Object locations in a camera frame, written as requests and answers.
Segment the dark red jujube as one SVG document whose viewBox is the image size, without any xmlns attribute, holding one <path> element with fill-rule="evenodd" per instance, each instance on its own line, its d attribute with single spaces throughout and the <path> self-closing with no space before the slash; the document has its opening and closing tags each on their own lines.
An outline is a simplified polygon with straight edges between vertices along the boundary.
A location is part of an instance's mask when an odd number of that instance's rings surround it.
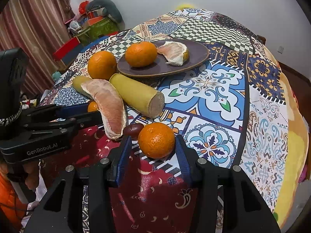
<svg viewBox="0 0 311 233">
<path fill-rule="evenodd" d="M 131 124 L 123 129 L 123 134 L 125 136 L 131 136 L 132 139 L 137 139 L 140 134 L 140 131 L 142 131 L 143 128 L 144 128 L 143 124 L 140 123 Z"/>
</svg>

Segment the yellow-green sugarcane piece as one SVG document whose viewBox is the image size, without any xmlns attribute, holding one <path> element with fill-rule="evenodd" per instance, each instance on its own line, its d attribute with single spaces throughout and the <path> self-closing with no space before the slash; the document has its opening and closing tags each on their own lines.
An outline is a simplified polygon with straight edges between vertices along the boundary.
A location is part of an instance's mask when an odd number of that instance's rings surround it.
<svg viewBox="0 0 311 233">
<path fill-rule="evenodd" d="M 86 76 L 76 76 L 74 77 L 74 79 L 72 80 L 72 87 L 78 91 L 80 94 L 88 97 L 88 98 L 92 98 L 87 92 L 85 92 L 82 88 L 82 84 L 86 81 L 91 80 L 91 78 L 86 77 Z"/>
<path fill-rule="evenodd" d="M 121 98 L 142 115 L 156 118 L 162 113 L 164 108 L 162 92 L 119 73 L 112 75 L 109 82 Z"/>
</svg>

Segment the pomelo segment with yellow rind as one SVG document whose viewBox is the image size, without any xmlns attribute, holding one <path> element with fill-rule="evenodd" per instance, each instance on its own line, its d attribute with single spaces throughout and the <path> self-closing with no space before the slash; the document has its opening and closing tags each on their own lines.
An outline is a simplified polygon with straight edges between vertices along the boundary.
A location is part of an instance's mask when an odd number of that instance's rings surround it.
<svg viewBox="0 0 311 233">
<path fill-rule="evenodd" d="M 166 41 L 157 48 L 157 52 L 165 57 L 167 64 L 172 66 L 182 66 L 189 59 L 188 48 L 180 42 Z"/>
</svg>

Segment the striped brown curtain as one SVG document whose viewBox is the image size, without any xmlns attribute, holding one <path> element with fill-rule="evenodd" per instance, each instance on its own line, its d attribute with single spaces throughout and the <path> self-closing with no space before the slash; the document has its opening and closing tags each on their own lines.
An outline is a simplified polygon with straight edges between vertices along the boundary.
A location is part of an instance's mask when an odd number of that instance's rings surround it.
<svg viewBox="0 0 311 233">
<path fill-rule="evenodd" d="M 70 0 L 9 0 L 1 12 L 1 50 L 20 47 L 30 63 L 22 92 L 43 93 L 65 64 L 53 54 L 69 39 L 65 22 L 74 17 Z"/>
</svg>

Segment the white wall socket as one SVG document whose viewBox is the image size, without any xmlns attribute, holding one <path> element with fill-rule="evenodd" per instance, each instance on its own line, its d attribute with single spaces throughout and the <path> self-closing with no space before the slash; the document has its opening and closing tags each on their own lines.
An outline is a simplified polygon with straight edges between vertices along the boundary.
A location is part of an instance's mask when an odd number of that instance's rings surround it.
<svg viewBox="0 0 311 233">
<path fill-rule="evenodd" d="M 279 52 L 280 54 L 282 54 L 284 51 L 284 47 L 283 46 L 279 46 L 277 52 Z"/>
</svg>

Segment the long pomelo segment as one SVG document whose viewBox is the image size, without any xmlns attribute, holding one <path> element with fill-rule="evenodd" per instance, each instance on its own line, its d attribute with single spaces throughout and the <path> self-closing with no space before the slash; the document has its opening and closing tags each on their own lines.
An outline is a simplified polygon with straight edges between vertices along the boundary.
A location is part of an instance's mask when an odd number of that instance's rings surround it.
<svg viewBox="0 0 311 233">
<path fill-rule="evenodd" d="M 108 138 L 117 140 L 123 135 L 127 115 L 123 99 L 115 87 L 104 79 L 89 79 L 81 88 L 97 103 Z"/>
</svg>

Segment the wooden bed frame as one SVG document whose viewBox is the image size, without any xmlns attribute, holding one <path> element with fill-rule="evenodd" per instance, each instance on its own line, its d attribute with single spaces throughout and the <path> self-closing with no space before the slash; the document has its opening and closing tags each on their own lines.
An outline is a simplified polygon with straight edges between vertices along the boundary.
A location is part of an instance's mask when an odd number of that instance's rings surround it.
<svg viewBox="0 0 311 233">
<path fill-rule="evenodd" d="M 245 62 L 249 85 L 255 90 L 249 99 L 256 99 L 255 109 L 267 116 L 274 126 L 282 129 L 282 135 L 289 138 L 308 139 L 307 104 L 310 96 L 310 82 L 307 78 L 278 61 L 261 42 L 262 37 L 250 38 L 253 52 Z"/>
</svg>

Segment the pile of clothes and boxes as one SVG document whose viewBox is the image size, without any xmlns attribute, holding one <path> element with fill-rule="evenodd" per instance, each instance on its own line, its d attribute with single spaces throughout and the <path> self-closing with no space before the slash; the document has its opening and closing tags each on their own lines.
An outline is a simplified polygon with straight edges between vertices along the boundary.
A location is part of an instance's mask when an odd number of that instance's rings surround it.
<svg viewBox="0 0 311 233">
<path fill-rule="evenodd" d="M 124 29 L 122 15 L 111 0 L 83 1 L 78 13 L 65 22 L 65 25 L 83 46 Z"/>
</svg>

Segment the yellow orange blanket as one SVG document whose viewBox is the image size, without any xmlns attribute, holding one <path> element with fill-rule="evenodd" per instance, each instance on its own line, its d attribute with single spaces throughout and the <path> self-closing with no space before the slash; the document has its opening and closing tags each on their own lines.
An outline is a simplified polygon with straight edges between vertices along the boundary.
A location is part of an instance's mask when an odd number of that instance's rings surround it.
<svg viewBox="0 0 311 233">
<path fill-rule="evenodd" d="M 288 155 L 284 181 L 274 212 L 278 215 L 277 223 L 279 227 L 283 228 L 294 205 L 298 180 L 307 158 L 309 136 L 303 117 L 298 109 L 297 98 L 284 73 L 280 74 L 280 84 L 285 91 L 288 113 Z"/>
</svg>

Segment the small tangerine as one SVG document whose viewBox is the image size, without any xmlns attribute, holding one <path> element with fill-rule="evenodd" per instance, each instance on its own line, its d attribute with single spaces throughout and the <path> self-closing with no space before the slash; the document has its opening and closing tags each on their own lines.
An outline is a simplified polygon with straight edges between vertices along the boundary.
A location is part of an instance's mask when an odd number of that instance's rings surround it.
<svg viewBox="0 0 311 233">
<path fill-rule="evenodd" d="M 87 107 L 87 111 L 93 112 L 93 111 L 98 111 L 98 110 L 99 110 L 98 104 L 95 101 L 90 101 Z"/>
</svg>

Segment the dark purple plate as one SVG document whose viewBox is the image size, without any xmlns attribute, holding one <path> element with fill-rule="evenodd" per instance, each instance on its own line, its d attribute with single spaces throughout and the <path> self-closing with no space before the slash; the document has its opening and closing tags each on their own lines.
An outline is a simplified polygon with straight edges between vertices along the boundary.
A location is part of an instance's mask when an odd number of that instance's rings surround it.
<svg viewBox="0 0 311 233">
<path fill-rule="evenodd" d="M 118 61 L 117 71 L 131 78 L 161 77 L 191 70 L 200 66 L 209 57 L 209 50 L 200 42 L 186 39 L 172 39 L 172 41 L 183 43 L 188 48 L 189 58 L 182 66 L 169 65 L 165 57 L 158 54 L 154 63 L 142 68 L 134 68 L 127 63 L 123 55 Z"/>
</svg>

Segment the yellow-green sugarcane piece front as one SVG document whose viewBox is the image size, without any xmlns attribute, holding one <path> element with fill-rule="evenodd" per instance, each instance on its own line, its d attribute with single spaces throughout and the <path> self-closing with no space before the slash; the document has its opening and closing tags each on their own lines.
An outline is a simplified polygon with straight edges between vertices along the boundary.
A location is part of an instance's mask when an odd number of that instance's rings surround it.
<svg viewBox="0 0 311 233">
<path fill-rule="evenodd" d="M 142 115 L 156 118 L 162 113 L 164 108 L 162 92 L 119 73 L 112 75 L 109 82 L 121 98 Z"/>
</svg>

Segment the large orange near plate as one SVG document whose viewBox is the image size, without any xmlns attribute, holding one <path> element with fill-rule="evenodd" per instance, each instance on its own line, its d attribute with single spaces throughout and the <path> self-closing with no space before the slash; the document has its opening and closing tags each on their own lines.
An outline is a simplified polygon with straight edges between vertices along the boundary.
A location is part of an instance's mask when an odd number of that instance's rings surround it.
<svg viewBox="0 0 311 233">
<path fill-rule="evenodd" d="M 92 55 L 87 71 L 92 79 L 109 80 L 116 73 L 116 59 L 111 52 L 100 51 Z"/>
</svg>

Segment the yellow pillow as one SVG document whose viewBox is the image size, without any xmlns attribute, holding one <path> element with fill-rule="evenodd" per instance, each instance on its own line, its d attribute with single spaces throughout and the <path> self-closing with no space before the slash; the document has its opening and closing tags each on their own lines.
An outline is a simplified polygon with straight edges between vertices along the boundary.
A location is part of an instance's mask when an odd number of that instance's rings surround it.
<svg viewBox="0 0 311 233">
<path fill-rule="evenodd" d="M 194 9 L 195 6 L 192 4 L 183 3 L 176 7 L 176 10 L 184 10 L 184 9 Z"/>
</svg>

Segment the orange with sticker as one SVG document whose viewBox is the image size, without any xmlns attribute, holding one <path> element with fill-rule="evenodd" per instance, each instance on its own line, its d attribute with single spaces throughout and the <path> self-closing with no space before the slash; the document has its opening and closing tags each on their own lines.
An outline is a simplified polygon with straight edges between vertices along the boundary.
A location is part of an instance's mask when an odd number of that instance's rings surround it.
<svg viewBox="0 0 311 233">
<path fill-rule="evenodd" d="M 125 60 L 131 67 L 140 68 L 152 64 L 157 54 L 157 48 L 153 43 L 134 43 L 125 51 Z"/>
</svg>

